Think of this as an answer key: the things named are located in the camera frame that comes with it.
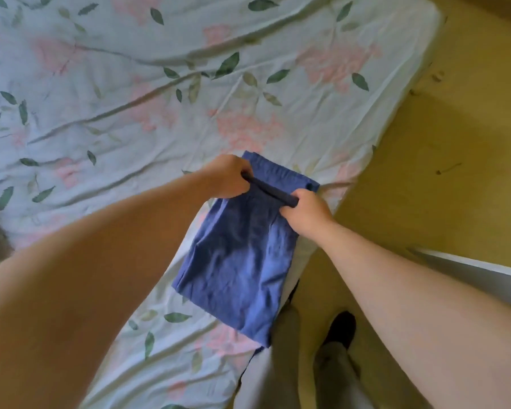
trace forearm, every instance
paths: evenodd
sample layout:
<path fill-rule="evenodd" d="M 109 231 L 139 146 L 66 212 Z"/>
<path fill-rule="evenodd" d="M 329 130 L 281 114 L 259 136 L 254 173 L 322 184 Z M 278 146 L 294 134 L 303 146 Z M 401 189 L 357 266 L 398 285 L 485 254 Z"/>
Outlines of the forearm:
<path fill-rule="evenodd" d="M 49 403 L 76 404 L 117 332 L 169 266 L 210 186 L 193 173 L 86 216 L 2 262 L 0 370 L 7 373 L 3 361 L 11 359 L 11 369 L 35 385 L 39 376 L 44 384 L 53 371 L 67 372 L 68 385 L 51 388 Z M 18 367 L 15 357 L 28 363 Z M 23 392 L 21 385 L 8 397 L 27 399 Z M 4 405 L 2 393 L 0 399 L 0 407 L 16 407 Z"/>
<path fill-rule="evenodd" d="M 315 240 L 434 407 L 511 407 L 510 307 L 335 222 Z"/>

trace beige trousers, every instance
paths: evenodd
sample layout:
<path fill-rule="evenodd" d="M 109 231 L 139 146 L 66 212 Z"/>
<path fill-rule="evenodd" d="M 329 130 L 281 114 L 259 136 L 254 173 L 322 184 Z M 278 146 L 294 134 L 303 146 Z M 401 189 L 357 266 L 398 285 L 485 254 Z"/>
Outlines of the beige trousers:
<path fill-rule="evenodd" d="M 255 355 L 242 375 L 234 409 L 300 409 L 298 393 L 299 314 L 286 305 L 277 317 L 272 346 Z M 347 350 L 328 343 L 314 359 L 318 409 L 374 409 Z"/>

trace floral bedsheet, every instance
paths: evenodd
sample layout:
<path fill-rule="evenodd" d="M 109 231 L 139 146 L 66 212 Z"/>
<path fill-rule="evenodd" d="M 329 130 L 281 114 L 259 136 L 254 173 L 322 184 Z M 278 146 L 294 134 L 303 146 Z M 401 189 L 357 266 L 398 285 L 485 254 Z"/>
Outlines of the floral bedsheet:
<path fill-rule="evenodd" d="M 0 253 L 227 152 L 314 178 L 335 209 L 440 25 L 427 0 L 0 0 Z M 170 287 L 208 210 L 82 407 L 231 398 L 258 344 Z"/>

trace yellow floor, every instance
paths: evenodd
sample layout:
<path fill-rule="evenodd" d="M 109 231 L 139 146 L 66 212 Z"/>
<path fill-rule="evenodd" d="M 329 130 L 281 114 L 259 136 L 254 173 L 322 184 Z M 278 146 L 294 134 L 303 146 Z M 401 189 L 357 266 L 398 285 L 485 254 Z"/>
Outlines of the yellow floor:
<path fill-rule="evenodd" d="M 401 254 L 418 244 L 511 267 L 511 24 L 459 0 L 433 1 L 448 15 L 433 64 L 337 217 Z M 358 317 L 352 354 L 372 398 L 385 408 L 424 406 L 322 252 L 294 304 L 303 409 L 315 407 L 313 355 L 345 308 Z"/>

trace hand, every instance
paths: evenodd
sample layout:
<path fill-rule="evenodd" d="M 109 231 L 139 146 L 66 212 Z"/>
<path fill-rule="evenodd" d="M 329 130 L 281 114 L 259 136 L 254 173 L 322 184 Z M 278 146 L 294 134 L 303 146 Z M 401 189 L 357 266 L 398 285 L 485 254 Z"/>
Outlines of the hand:
<path fill-rule="evenodd" d="M 327 223 L 334 222 L 333 214 L 327 203 L 312 191 L 297 189 L 292 195 L 299 198 L 299 203 L 295 208 L 281 207 L 280 213 L 296 233 L 316 240 L 318 231 Z"/>
<path fill-rule="evenodd" d="M 220 155 L 200 169 L 211 181 L 212 198 L 233 198 L 248 192 L 250 184 L 241 173 L 253 176 L 252 166 L 241 157 Z"/>

